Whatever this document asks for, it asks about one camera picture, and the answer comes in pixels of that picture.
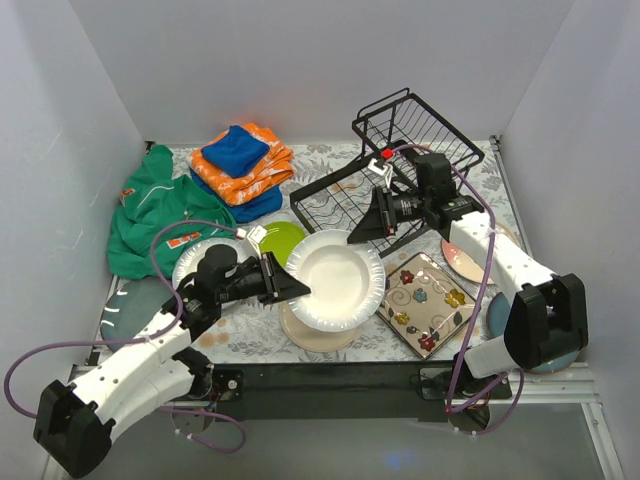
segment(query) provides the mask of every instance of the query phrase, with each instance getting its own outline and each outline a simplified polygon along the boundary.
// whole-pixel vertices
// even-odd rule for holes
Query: wire rack
[[[362,108],[352,122],[362,139],[362,151],[345,167],[291,194],[291,209],[313,233],[318,230],[352,230],[369,208],[371,190],[384,180],[367,169],[385,148],[404,143],[427,145],[444,153],[465,176],[484,159],[484,153],[408,88]],[[394,191],[416,190],[412,158],[414,150],[403,150],[393,160]],[[371,242],[385,257],[429,230],[424,222],[401,224],[394,237]]]

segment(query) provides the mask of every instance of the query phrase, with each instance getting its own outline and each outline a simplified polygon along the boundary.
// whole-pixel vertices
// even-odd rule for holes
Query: orange patterned fabric
[[[293,150],[286,147],[268,128],[260,128],[254,123],[247,123],[242,128],[269,145],[269,152],[248,175],[232,178],[207,162],[202,156],[201,148],[191,154],[191,167],[228,205],[247,203],[293,176]],[[208,145],[223,138],[227,131],[222,132]]]

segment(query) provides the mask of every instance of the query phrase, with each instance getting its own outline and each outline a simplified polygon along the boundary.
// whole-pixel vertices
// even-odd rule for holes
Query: folded clothing
[[[293,150],[286,147],[268,128],[260,128],[253,123],[243,128],[261,142],[269,145],[269,152],[244,177],[233,178],[202,156],[202,149],[191,154],[191,167],[227,205],[242,205],[261,193],[279,185],[293,176]],[[209,145],[222,139],[223,132]]]
[[[215,195],[216,198],[220,198],[213,189],[202,180],[196,172],[191,169],[191,178],[202,190],[210,195]],[[280,186],[276,185],[264,192],[262,195],[257,196],[253,200],[249,200],[242,205],[225,206],[233,215],[238,223],[249,223],[257,218],[260,218],[267,213],[275,212],[282,208],[282,193],[280,192]]]
[[[151,264],[151,242],[171,223],[198,219],[228,227],[236,225],[224,204],[204,192],[188,175],[171,179],[172,157],[167,147],[153,147],[120,194],[121,205],[113,214],[107,245],[107,260],[114,275],[132,280],[156,275]],[[155,250],[162,274],[170,277],[185,249],[213,236],[232,235],[206,225],[182,225],[171,230]]]
[[[247,175],[268,152],[269,145],[238,125],[229,127],[224,137],[202,148],[205,160],[232,178]]]

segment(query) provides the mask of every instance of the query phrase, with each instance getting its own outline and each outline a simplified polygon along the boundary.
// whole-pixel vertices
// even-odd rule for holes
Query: blue cloth
[[[220,200],[223,205],[227,207],[227,209],[233,215],[233,218],[236,219],[238,223],[249,223],[256,218],[260,218],[267,213],[275,212],[276,210],[280,210],[282,207],[282,192],[280,192],[280,185],[276,185],[275,187],[271,187],[269,190],[264,192],[263,194],[257,196],[256,198],[249,200],[247,203],[243,205],[227,205],[218,194],[213,191],[213,189],[205,183],[200,176],[191,168],[191,178],[193,179],[196,185],[199,185],[205,192],[215,195],[215,197]]]
[[[262,160],[269,145],[256,139],[238,125],[229,127],[227,134],[216,143],[203,147],[204,159],[233,178],[246,176]]]

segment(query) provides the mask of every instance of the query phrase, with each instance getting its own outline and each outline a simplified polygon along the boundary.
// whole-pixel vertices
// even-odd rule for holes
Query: paper plate
[[[308,327],[293,314],[291,307],[286,303],[280,304],[280,324],[293,343],[317,353],[335,352],[345,348],[360,334],[357,328],[344,332],[321,332]]]
[[[509,313],[511,312],[511,306],[502,293],[495,296],[489,304],[489,310],[487,312],[487,325],[489,326],[489,333],[495,338],[504,333],[507,328],[507,320],[509,320]],[[533,368],[530,372],[533,373],[555,373],[560,370],[564,370],[569,367],[578,358],[578,352],[569,353],[563,355],[560,358],[556,358],[547,363]]]
[[[293,249],[307,234],[291,222],[273,222],[264,228],[267,229],[267,235],[260,242],[260,251],[273,252],[278,263],[284,267]]]
[[[518,238],[513,233],[511,233],[507,229],[507,227],[496,222],[496,230],[498,230],[500,233],[505,234],[513,243],[522,248],[522,245]],[[480,268],[480,266],[476,262],[474,262],[469,255],[464,253],[453,243],[449,243],[444,239],[441,242],[441,246],[442,254],[444,255],[445,260],[458,275],[466,278],[467,280],[471,280],[472,282],[482,282],[484,270]],[[493,284],[493,280],[489,279],[489,285]]]
[[[102,312],[100,334],[104,340],[131,339],[142,330],[171,298],[157,277],[132,280],[114,293]],[[122,345],[109,345],[113,352]]]
[[[307,237],[289,256],[286,270],[311,289],[289,301],[305,325],[342,332],[366,322],[378,309],[386,276],[378,252],[368,244],[348,245],[346,230]]]
[[[238,240],[231,238],[208,238],[207,240],[196,243],[180,255],[173,269],[173,275],[171,276],[173,288],[178,288],[178,285],[180,285],[184,277],[197,270],[198,262],[204,258],[207,249],[214,245],[228,245],[232,247],[238,254],[238,262],[244,262],[249,258],[249,253]],[[236,302],[225,303],[222,308],[229,307],[234,303]]]

